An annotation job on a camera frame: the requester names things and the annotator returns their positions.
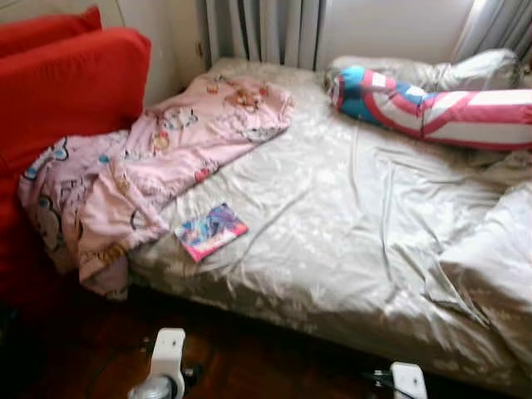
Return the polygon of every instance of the curtain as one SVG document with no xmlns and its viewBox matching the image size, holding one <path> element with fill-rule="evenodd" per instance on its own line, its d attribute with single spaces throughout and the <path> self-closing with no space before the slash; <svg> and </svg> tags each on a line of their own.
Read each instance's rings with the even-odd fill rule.
<svg viewBox="0 0 532 399">
<path fill-rule="evenodd" d="M 475 0 L 480 4 L 457 53 L 463 60 L 489 48 L 509 48 L 524 62 L 532 58 L 532 0 Z"/>
<path fill-rule="evenodd" d="M 314 69 L 326 0 L 205 0 L 210 60 Z"/>
</svg>

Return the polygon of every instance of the red cushion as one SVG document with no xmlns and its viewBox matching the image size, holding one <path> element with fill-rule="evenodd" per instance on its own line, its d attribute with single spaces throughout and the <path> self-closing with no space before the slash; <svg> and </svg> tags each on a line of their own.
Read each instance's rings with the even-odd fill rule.
<svg viewBox="0 0 532 399">
<path fill-rule="evenodd" d="M 123 27 L 0 58 L 0 302 L 35 313 L 61 286 L 17 202 L 19 175 L 64 135 L 129 127 L 149 63 L 149 40 Z"/>
<path fill-rule="evenodd" d="M 95 30 L 101 30 L 100 11 L 96 6 L 81 15 L 53 15 L 3 24 L 0 25 L 0 57 Z"/>
</svg>

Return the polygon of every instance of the book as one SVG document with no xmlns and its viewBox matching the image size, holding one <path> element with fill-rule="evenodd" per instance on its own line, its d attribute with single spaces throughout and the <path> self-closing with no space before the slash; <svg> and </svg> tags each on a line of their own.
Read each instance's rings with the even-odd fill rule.
<svg viewBox="0 0 532 399">
<path fill-rule="evenodd" d="M 205 217 L 189 220 L 174 234 L 197 263 L 248 231 L 227 204 L 214 207 Z"/>
</svg>

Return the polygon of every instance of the cable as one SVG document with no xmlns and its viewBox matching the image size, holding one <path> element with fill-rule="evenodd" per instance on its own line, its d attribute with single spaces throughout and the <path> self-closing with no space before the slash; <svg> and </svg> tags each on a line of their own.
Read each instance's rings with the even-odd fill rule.
<svg viewBox="0 0 532 399">
<path fill-rule="evenodd" d="M 413 397 L 411 394 L 404 392 L 402 389 L 397 388 L 393 383 L 387 381 L 384 378 L 380 378 L 380 377 L 375 376 L 375 375 L 373 375 L 373 374 L 371 374 L 369 372 L 363 372 L 362 376 L 365 377 L 365 378 L 368 378 L 368 379 L 370 379 L 370 380 L 372 380 L 374 382 L 378 382 L 383 387 L 390 388 L 390 389 L 392 389 L 395 392 L 399 392 L 404 397 L 407 397 L 408 399 L 417 399 L 416 397 Z"/>
<path fill-rule="evenodd" d="M 136 349 L 145 349 L 147 352 L 153 352 L 153 347 L 155 341 L 144 341 L 140 345 L 124 346 L 115 349 L 115 351 L 107 357 L 107 359 L 94 371 L 89 380 L 89 383 L 86 386 L 85 398 L 92 399 L 92 392 L 94 391 L 94 386 L 98 377 L 120 356 L 128 352 L 133 352 Z"/>
</svg>

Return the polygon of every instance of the mattress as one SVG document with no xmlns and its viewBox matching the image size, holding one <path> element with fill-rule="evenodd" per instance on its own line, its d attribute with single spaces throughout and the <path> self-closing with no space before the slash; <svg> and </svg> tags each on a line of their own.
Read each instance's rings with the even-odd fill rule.
<svg viewBox="0 0 532 399">
<path fill-rule="evenodd" d="M 437 255 L 508 186 L 495 153 L 415 141 L 343 116 L 319 74 L 222 59 L 212 73 L 288 88 L 292 126 L 169 204 L 173 226 L 227 203 L 249 232 L 194 264 L 173 235 L 129 254 L 133 280 L 501 391 L 530 389 L 500 337 L 431 297 Z"/>
</svg>

